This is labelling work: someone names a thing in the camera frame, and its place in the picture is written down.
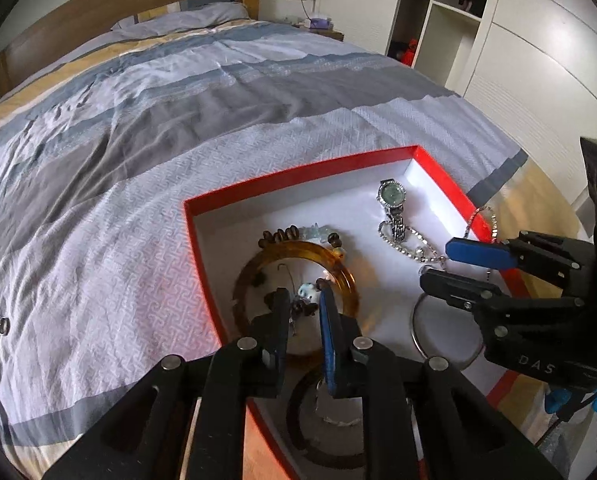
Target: watch bezel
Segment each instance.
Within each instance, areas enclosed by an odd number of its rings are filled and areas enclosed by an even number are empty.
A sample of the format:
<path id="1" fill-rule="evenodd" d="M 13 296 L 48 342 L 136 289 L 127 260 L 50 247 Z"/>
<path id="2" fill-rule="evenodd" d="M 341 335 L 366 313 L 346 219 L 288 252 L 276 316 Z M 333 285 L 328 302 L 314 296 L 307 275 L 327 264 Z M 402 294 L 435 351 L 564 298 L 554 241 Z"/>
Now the watch bezel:
<path id="1" fill-rule="evenodd" d="M 383 190 L 390 184 L 396 184 L 399 187 L 399 189 L 403 192 L 403 200 L 399 204 L 396 204 L 396 205 L 388 204 L 383 199 Z M 407 196 L 407 192 L 405 190 L 405 187 L 403 187 L 403 184 L 401 184 L 400 182 L 397 182 L 393 178 L 388 178 L 387 180 L 381 180 L 381 185 L 379 186 L 379 190 L 377 191 L 377 200 L 384 208 L 396 209 L 396 208 L 401 207 L 403 205 L 403 202 L 405 202 L 406 196 Z"/>

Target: wooden headboard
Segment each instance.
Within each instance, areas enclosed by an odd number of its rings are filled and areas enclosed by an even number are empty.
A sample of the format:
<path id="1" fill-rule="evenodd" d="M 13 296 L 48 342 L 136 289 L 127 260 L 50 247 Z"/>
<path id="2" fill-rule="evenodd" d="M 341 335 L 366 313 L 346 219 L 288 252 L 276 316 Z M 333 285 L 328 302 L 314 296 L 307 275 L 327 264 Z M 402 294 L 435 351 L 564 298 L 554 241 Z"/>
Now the wooden headboard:
<path id="1" fill-rule="evenodd" d="M 69 0 L 0 51 L 0 95 L 127 16 L 180 0 Z M 259 0 L 242 1 L 251 18 Z"/>

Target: bedspread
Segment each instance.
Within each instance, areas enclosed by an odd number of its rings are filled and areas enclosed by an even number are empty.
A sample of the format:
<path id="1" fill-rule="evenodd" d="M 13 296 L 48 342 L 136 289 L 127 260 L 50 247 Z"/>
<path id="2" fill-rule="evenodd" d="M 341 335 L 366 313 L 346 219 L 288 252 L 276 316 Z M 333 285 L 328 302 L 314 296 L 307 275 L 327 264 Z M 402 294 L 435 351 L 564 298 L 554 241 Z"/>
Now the bedspread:
<path id="1" fill-rule="evenodd" d="M 216 350 L 187 198 L 420 144 L 503 237 L 579 230 L 514 141 L 414 70 L 288 25 L 191 20 L 101 36 L 0 101 L 0 446 L 30 478 L 162 356 Z M 499 407 L 521 427 L 539 387 Z"/>

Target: amber bangle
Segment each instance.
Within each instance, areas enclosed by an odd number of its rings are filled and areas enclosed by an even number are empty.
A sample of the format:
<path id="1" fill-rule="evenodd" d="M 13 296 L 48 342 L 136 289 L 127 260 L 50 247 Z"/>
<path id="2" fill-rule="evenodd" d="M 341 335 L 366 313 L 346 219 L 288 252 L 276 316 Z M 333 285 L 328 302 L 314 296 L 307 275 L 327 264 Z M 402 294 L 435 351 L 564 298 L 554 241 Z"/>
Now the amber bangle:
<path id="1" fill-rule="evenodd" d="M 245 313 L 245 294 L 252 283 L 254 276 L 263 267 L 283 260 L 285 258 L 302 258 L 319 264 L 327 270 L 335 279 L 343 300 L 343 313 L 346 316 L 356 317 L 359 312 L 359 295 L 356 291 L 354 277 L 345 267 L 340 258 L 332 251 L 302 240 L 285 240 L 280 243 L 268 245 L 264 250 L 257 253 L 241 270 L 236 283 L 234 284 L 233 300 L 236 301 L 233 307 L 234 320 L 241 335 L 246 335 L 250 321 Z M 305 356 L 289 355 L 293 361 L 314 362 L 319 358 L 320 351 Z"/>

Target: gray stripe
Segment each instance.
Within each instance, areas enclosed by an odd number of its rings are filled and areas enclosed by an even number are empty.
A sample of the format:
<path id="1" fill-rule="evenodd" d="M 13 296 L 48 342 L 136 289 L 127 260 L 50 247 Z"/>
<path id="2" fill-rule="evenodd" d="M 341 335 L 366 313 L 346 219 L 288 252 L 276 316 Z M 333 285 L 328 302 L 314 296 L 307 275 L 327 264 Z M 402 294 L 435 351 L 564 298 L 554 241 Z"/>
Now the gray stripe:
<path id="1" fill-rule="evenodd" d="M 527 160 L 528 154 L 519 150 L 516 155 L 508 158 L 499 168 L 470 189 L 467 197 L 476 207 L 485 205 Z"/>
<path id="2" fill-rule="evenodd" d="M 89 430 L 133 386 L 121 386 L 94 397 L 78 400 L 74 406 L 59 412 L 0 426 L 2 446 L 47 446 L 74 440 Z"/>
<path id="3" fill-rule="evenodd" d="M 170 54 L 176 54 L 189 48 L 211 44 L 216 41 L 253 41 L 271 34 L 296 34 L 296 28 L 275 23 L 245 24 L 241 27 L 221 30 L 205 36 L 192 36 L 191 38 L 172 40 L 168 43 L 155 45 L 140 52 L 130 52 L 124 54 L 122 57 L 115 57 L 114 59 L 94 66 L 76 76 L 65 85 L 57 88 L 54 92 L 44 98 L 43 101 L 24 113 L 19 114 L 7 124 L 4 124 L 0 128 L 0 147 L 12 139 L 13 136 L 28 127 L 29 123 L 36 117 L 47 113 L 53 107 L 66 101 L 78 90 L 93 85 L 96 81 L 101 81 L 114 76 L 119 71 L 125 70 L 130 66 L 169 56 Z"/>
<path id="4" fill-rule="evenodd" d="M 386 60 L 373 54 L 361 56 L 371 56 L 377 62 Z M 358 66 L 359 55 L 348 61 Z M 174 90 L 176 98 L 171 99 Z M 127 108 L 121 116 L 117 109 L 110 110 L 88 125 L 96 132 L 94 139 L 39 168 L 38 161 L 46 149 L 41 145 L 32 159 L 8 172 L 6 182 L 0 183 L 0 261 L 66 210 L 221 134 L 253 124 L 286 123 L 338 108 L 373 106 L 397 97 L 418 100 L 451 92 L 394 63 L 382 69 L 259 77 L 198 95 L 190 95 L 180 82 L 168 88 L 147 89 L 146 93 L 161 99 L 149 108 L 141 100 L 132 100 L 124 104 Z M 71 135 L 68 131 L 63 138 Z M 23 172 L 29 175 L 22 178 Z M 17 221 L 3 222 L 3 218 Z"/>

